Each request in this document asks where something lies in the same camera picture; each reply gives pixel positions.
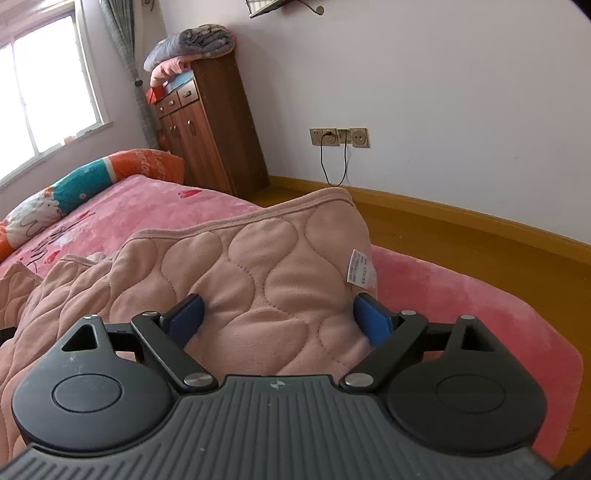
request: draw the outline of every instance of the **pink bedsheet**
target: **pink bedsheet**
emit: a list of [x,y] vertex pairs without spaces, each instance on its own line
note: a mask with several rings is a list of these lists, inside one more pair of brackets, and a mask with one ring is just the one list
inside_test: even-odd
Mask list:
[[[23,246],[0,265],[0,276],[21,260],[44,277],[61,256],[110,254],[138,230],[187,228],[259,208],[223,193],[133,176]],[[506,292],[380,247],[372,253],[383,304],[392,310],[417,310],[433,322],[477,315],[522,362],[548,398],[548,415],[534,447],[546,459],[554,459],[582,380],[578,351],[529,305]]]

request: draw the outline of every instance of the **electrical socket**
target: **electrical socket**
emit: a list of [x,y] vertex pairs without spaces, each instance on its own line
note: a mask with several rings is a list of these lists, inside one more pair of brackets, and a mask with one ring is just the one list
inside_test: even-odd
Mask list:
[[312,145],[319,147],[320,142],[322,142],[322,129],[310,128],[310,138],[312,139]]
[[351,130],[348,128],[339,128],[339,145],[345,145],[351,143]]
[[322,129],[322,145],[324,147],[338,147],[339,146],[339,133],[336,128],[323,128]]
[[369,148],[369,135],[367,128],[351,129],[352,145],[356,148]]

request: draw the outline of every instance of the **wooden cabinet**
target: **wooden cabinet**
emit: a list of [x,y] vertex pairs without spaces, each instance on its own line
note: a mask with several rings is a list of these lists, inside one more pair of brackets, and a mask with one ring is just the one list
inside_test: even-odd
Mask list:
[[234,54],[196,60],[194,78],[156,103],[185,184],[248,198],[269,185]]

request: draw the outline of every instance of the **gray ridged plate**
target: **gray ridged plate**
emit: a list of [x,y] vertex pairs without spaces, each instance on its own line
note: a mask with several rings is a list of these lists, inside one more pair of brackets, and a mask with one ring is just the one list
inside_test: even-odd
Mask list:
[[432,452],[399,432],[375,399],[318,376],[228,377],[216,392],[182,398],[140,445],[94,459],[30,449],[0,478],[547,480],[553,473],[528,449],[491,458]]

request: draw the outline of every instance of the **cabinet drawer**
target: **cabinet drawer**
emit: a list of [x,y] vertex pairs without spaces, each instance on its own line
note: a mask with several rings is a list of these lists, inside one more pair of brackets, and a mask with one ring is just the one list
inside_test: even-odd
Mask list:
[[194,102],[195,100],[199,100],[197,85],[195,85],[194,80],[191,80],[187,84],[183,85],[181,88],[177,90],[177,92],[178,99],[181,102],[181,106],[185,106],[188,103]]
[[158,112],[159,118],[162,118],[179,108],[181,108],[181,103],[178,100],[178,94],[176,91],[164,97],[161,102],[156,103],[156,111]]

